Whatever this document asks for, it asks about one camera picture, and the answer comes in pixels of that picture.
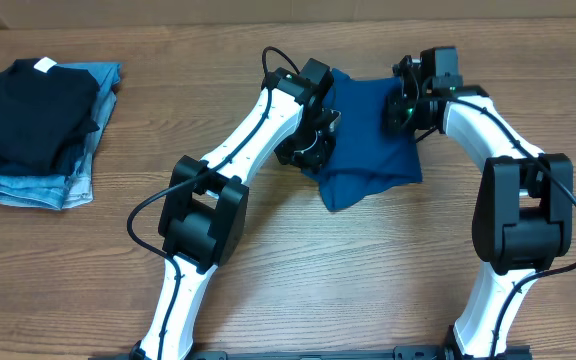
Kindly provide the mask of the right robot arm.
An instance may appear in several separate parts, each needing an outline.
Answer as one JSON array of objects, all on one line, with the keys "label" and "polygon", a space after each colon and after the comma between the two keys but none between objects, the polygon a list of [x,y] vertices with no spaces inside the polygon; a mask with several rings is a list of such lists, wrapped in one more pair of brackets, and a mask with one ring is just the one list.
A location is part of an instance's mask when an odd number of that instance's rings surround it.
[{"label": "right robot arm", "polygon": [[500,116],[486,91],[465,85],[456,48],[406,55],[392,70],[401,87],[386,97],[385,130],[445,134],[482,175],[472,220],[479,272],[436,355],[529,359],[530,350],[508,346],[507,336],[538,274],[570,247],[572,163],[564,154],[546,154],[527,142]]}]

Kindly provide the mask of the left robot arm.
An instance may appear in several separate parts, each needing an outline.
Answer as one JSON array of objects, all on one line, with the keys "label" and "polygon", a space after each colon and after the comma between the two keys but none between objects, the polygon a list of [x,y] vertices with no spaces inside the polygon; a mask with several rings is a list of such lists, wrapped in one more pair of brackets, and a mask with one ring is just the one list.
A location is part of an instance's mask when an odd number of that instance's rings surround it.
[{"label": "left robot arm", "polygon": [[164,280],[147,334],[131,359],[185,359],[208,284],[234,253],[244,230],[249,185],[270,156],[317,173],[335,147],[339,112],[324,106],[334,83],[328,65],[309,59],[298,72],[266,72],[259,98],[217,148],[182,157],[167,189],[146,199],[164,202],[158,233]]}]

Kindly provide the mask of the blue polo shirt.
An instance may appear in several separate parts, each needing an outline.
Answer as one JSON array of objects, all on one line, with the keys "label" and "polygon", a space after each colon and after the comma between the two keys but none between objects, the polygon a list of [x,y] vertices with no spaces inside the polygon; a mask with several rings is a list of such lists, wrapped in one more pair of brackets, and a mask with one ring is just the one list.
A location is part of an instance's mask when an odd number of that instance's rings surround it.
[{"label": "blue polo shirt", "polygon": [[401,88],[395,77],[355,80],[333,69],[334,84],[324,106],[341,113],[336,145],[327,164],[305,175],[318,183],[330,212],[341,211],[368,195],[420,183],[421,164],[411,133],[390,135],[382,129],[386,96]]}]

